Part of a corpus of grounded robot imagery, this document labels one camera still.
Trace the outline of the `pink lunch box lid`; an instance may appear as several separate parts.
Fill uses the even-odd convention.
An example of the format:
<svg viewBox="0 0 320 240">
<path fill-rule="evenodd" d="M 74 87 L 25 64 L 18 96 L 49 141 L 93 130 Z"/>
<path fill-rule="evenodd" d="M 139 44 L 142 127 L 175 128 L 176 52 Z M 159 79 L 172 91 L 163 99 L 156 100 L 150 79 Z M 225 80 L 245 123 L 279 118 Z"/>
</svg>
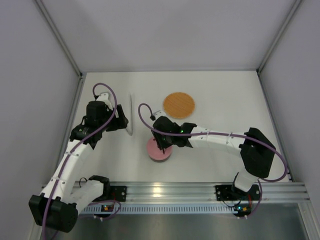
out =
<svg viewBox="0 0 320 240">
<path fill-rule="evenodd" d="M 164 150 L 158 148 L 156 140 L 152 137 L 146 144 L 146 150 L 151 159 L 164 160 L 169 158 L 172 154 L 173 148 L 170 146 Z"/>
</svg>

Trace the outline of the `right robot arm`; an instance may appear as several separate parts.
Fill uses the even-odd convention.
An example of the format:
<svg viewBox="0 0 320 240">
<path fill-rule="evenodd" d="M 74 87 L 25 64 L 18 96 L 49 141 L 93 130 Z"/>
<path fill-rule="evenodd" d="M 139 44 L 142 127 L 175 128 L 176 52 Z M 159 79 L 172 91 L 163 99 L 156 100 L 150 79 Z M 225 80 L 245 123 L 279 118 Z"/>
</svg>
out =
<svg viewBox="0 0 320 240">
<path fill-rule="evenodd" d="M 151 131 L 157 147 L 164 151 L 171 146 L 180 148 L 210 148 L 242 159 L 244 169 L 234 177 L 231 190 L 237 194 L 247 194 L 259 179 L 269 177 L 275 156 L 275 146 L 257 128 L 236 137 L 233 133 L 213 132 L 195 123 L 178 125 L 168 117 L 153 116 Z"/>
</svg>

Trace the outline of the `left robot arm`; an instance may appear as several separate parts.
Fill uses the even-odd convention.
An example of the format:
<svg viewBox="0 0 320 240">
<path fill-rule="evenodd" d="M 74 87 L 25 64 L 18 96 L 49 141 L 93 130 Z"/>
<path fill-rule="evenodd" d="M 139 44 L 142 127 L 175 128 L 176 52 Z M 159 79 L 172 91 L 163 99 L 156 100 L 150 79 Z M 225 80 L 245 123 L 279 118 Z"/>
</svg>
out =
<svg viewBox="0 0 320 240">
<path fill-rule="evenodd" d="M 79 214 L 92 202 L 113 200 L 110 180 L 93 175 L 73 191 L 84 163 L 104 132 L 126 129 L 129 121 L 120 104 L 94 100 L 86 106 L 86 115 L 72 131 L 67 149 L 49 183 L 39 195 L 32 195 L 28 205 L 35 223 L 64 233 L 75 226 Z"/>
</svg>

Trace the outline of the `stainless steel tongs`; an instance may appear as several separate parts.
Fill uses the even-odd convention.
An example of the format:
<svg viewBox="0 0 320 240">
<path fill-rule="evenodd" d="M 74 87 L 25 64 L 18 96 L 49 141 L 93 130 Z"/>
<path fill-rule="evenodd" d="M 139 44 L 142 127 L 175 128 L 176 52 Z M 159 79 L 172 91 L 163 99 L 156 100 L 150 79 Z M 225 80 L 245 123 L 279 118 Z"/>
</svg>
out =
<svg viewBox="0 0 320 240">
<path fill-rule="evenodd" d="M 128 95 L 128 106 L 129 106 L 129 117 L 128 117 L 128 125 L 125 130 L 128 133 L 128 135 L 132 137 L 134 132 L 134 126 L 133 126 L 134 106 L 133 106 L 133 94 L 131 92 Z"/>
</svg>

